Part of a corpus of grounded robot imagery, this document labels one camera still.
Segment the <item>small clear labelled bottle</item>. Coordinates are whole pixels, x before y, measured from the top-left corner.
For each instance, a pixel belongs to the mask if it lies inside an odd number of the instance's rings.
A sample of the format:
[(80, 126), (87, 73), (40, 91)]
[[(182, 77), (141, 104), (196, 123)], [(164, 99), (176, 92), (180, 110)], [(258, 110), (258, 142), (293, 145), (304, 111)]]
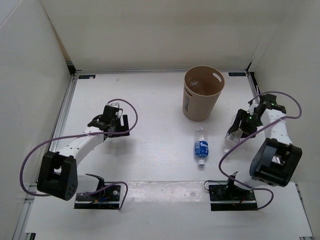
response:
[(224, 152), (227, 153), (230, 149), (236, 146), (242, 137), (243, 131), (238, 129), (237, 131), (227, 133), (224, 138)]

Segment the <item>clear plastic bottle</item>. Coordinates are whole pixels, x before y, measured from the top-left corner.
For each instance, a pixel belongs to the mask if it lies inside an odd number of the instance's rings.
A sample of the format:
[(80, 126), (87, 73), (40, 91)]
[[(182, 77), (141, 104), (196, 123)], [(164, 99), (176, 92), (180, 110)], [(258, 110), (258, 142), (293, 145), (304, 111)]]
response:
[(199, 78), (190, 78), (188, 80), (188, 87), (191, 88), (202, 88), (203, 87), (203, 83), (202, 80)]

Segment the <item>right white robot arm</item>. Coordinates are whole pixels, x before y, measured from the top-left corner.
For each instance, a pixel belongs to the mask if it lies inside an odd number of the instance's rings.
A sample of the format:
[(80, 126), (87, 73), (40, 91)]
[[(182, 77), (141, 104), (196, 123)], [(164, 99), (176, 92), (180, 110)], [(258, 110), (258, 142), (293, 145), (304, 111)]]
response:
[(239, 109), (224, 138), (228, 152), (245, 138), (255, 138), (259, 127), (265, 140), (245, 172), (234, 172), (225, 186), (224, 193), (230, 200), (238, 199), (243, 190), (260, 186), (285, 187), (291, 180), (302, 157), (302, 149), (294, 146), (289, 138), (285, 117), (286, 108), (279, 105), (276, 96), (262, 94), (258, 103), (249, 101), (248, 110)]

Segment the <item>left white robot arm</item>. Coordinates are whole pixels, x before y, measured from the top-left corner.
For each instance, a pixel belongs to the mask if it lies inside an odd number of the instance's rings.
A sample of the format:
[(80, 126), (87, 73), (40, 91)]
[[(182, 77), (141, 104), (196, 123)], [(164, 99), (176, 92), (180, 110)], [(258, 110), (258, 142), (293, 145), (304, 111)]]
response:
[(102, 199), (105, 195), (104, 179), (92, 173), (79, 175), (78, 166), (106, 139), (129, 135), (128, 116), (122, 113), (118, 102), (105, 105), (103, 113), (87, 124), (84, 136), (75, 138), (56, 152), (47, 151), (42, 158), (37, 190), (65, 201), (74, 195)]

